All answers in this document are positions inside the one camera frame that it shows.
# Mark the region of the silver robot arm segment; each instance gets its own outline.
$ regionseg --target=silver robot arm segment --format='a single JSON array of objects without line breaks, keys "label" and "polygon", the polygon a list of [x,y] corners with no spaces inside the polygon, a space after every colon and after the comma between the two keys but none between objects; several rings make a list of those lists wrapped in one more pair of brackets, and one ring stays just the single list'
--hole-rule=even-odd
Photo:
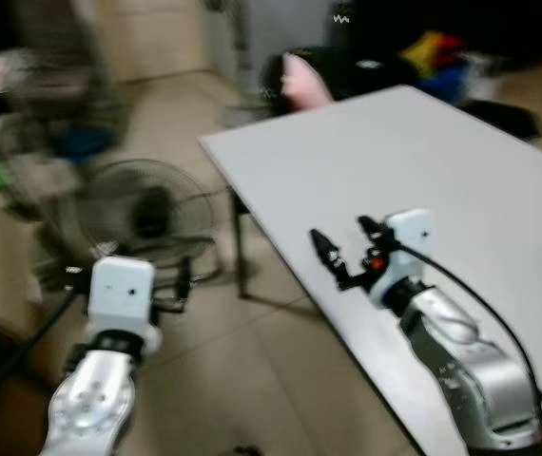
[{"label": "silver robot arm segment", "polygon": [[149,322],[154,274],[150,263],[132,258],[108,256],[95,264],[87,343],[75,351],[51,399],[41,456],[115,453],[134,408],[135,372],[161,344]]},{"label": "silver robot arm segment", "polygon": [[415,295],[400,319],[413,352],[436,378],[468,447],[514,450],[542,438],[529,375],[447,295]]}]

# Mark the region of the floor tile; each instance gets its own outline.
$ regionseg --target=floor tile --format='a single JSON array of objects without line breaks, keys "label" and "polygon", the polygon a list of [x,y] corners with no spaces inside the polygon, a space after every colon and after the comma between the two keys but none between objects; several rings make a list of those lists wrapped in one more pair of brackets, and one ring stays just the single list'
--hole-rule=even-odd
[{"label": "floor tile", "polygon": [[421,456],[419,452],[414,449],[412,446],[408,445],[404,448],[400,449],[395,455],[393,456]]},{"label": "floor tile", "polygon": [[229,190],[223,190],[210,197],[214,207],[214,216],[218,223],[228,222],[233,218],[233,197]]},{"label": "floor tile", "polygon": [[190,161],[181,169],[200,182],[208,192],[216,193],[227,188],[228,183],[208,158]]},{"label": "floor tile", "polygon": [[232,231],[225,223],[217,236],[223,258],[223,275],[195,287],[186,313],[163,317],[163,345],[151,359],[151,366],[175,359],[304,297],[304,290],[283,265],[270,242],[253,223],[246,220],[244,225],[248,291],[254,297],[238,298]]},{"label": "floor tile", "polygon": [[268,456],[317,454],[249,328],[143,374],[138,392],[141,424],[122,455],[215,456],[244,444]]},{"label": "floor tile", "polygon": [[137,97],[133,97],[124,141],[105,160],[144,158],[180,165],[204,159],[197,138],[222,130],[220,102],[185,77],[137,88],[131,90]]},{"label": "floor tile", "polygon": [[408,441],[309,299],[254,323],[312,439],[327,456],[393,456]]},{"label": "floor tile", "polygon": [[236,105],[241,100],[239,92],[231,83],[208,71],[199,71],[179,75],[175,78],[156,80],[151,82],[151,86],[160,89],[172,86],[184,90],[196,90],[198,94],[218,104],[221,109],[226,105]]},{"label": "floor tile", "polygon": [[[65,292],[45,296],[44,305],[47,311],[45,318],[59,307],[65,296]],[[87,317],[83,312],[84,306],[85,300],[82,297],[75,300],[70,309],[53,325],[43,340],[48,352],[53,353],[49,360],[48,369],[58,381],[64,376],[64,368],[72,347],[87,342],[85,334]]]}]

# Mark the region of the blue object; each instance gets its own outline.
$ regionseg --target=blue object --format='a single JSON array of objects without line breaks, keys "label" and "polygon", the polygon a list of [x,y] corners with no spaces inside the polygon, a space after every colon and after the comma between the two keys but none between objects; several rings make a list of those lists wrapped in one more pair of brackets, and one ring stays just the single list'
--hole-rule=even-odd
[{"label": "blue object", "polygon": [[112,135],[100,126],[79,126],[58,139],[60,157],[72,162],[86,162],[114,144]]},{"label": "blue object", "polygon": [[443,102],[454,105],[460,101],[468,65],[463,63],[439,70],[433,79],[420,81],[418,88]]}]

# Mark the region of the white table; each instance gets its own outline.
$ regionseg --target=white table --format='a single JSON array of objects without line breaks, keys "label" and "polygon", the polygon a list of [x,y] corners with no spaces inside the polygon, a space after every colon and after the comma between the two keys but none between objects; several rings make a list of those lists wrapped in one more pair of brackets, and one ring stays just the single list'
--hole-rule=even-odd
[{"label": "white table", "polygon": [[[389,311],[340,293],[309,230],[342,247],[357,271],[367,243],[356,216],[412,208],[436,216],[433,257],[503,314],[529,349],[542,386],[542,152],[398,87],[201,139],[292,272],[430,456],[464,455],[435,380]],[[515,354],[494,322],[429,271],[485,334]]]}]

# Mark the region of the red component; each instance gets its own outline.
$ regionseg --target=red component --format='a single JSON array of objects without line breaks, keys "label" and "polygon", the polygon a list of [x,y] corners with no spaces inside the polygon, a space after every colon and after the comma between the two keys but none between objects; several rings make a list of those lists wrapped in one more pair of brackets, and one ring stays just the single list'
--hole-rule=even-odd
[{"label": "red component", "polygon": [[463,48],[464,43],[460,38],[452,35],[442,35],[438,43],[434,68],[441,69],[458,64],[461,61],[458,52]]},{"label": "red component", "polygon": [[373,258],[370,261],[370,265],[375,271],[379,271],[383,269],[383,266],[385,266],[385,261],[383,261],[381,258]]}]

